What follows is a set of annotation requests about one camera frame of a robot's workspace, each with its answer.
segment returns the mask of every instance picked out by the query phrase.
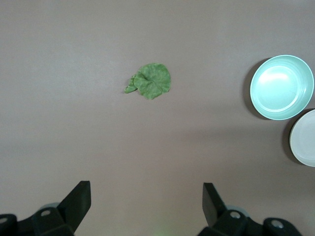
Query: table surface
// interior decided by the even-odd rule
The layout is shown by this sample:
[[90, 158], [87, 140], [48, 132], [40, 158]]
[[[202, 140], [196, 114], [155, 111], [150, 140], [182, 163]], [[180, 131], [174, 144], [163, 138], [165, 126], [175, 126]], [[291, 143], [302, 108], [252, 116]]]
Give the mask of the table surface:
[[[315, 69], [314, 0], [0, 1], [0, 213], [22, 220], [90, 180], [77, 236], [194, 236], [202, 184], [253, 220], [315, 232], [315, 169], [263, 119], [249, 86], [267, 58]], [[159, 62], [167, 94], [124, 94]], [[315, 106], [312, 98], [307, 109]]]

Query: screw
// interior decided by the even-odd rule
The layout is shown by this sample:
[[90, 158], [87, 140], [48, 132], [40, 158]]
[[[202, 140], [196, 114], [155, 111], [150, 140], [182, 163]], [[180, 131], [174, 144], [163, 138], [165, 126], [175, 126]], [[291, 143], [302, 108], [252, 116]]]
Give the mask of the screw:
[[283, 229], [283, 228], [284, 228], [283, 223], [281, 223], [279, 220], [272, 220], [272, 221], [271, 221], [271, 224], [272, 224], [274, 227], [278, 228], [278, 229]]
[[234, 218], [234, 219], [239, 219], [239, 218], [241, 218], [241, 215], [240, 215], [238, 212], [236, 212], [236, 211], [232, 211], [232, 212], [230, 213], [230, 216], [231, 216], [232, 218]]

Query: spinach leaf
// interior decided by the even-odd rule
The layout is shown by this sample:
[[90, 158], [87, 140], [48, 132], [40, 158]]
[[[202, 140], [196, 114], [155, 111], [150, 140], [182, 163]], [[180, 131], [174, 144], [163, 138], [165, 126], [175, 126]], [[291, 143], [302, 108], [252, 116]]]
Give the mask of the spinach leaf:
[[171, 76], [163, 64], [151, 63], [142, 66], [130, 79], [125, 93], [139, 90], [147, 99], [154, 99], [170, 90]]

